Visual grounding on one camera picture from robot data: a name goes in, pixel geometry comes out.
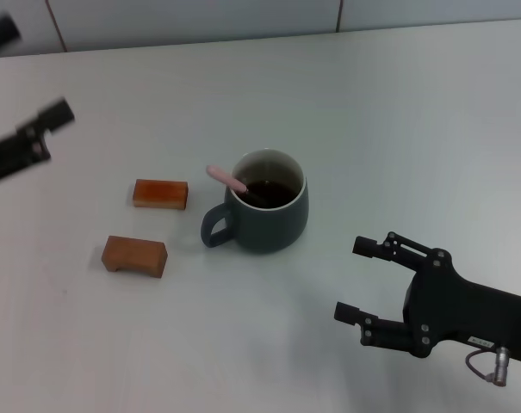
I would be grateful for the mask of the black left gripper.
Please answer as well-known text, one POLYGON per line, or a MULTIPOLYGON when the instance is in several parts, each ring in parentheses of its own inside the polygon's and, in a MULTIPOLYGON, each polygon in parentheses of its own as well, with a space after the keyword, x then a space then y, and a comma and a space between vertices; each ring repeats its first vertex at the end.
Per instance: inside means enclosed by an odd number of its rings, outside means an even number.
MULTIPOLYGON (((13 18, 0 15, 0 48, 19 40, 21 34, 13 18)), ((16 134, 0 139, 0 180, 32 164, 51 158, 45 137, 75 120, 68 102, 62 98, 42 109, 33 119, 16 128, 16 134)))

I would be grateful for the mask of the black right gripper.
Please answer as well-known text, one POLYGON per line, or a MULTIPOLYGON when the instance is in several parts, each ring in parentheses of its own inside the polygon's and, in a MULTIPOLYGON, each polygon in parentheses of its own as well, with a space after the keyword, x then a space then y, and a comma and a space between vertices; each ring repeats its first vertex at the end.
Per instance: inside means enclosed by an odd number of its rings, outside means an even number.
POLYGON ((407 289, 405 323, 337 302, 334 319, 359 325, 363 346, 425 358, 439 342, 450 340, 491 351, 507 348, 512 359, 521 361, 521 296, 462 278, 447 251, 431 250, 392 231, 381 243, 358 236, 352 253, 415 271, 407 289))

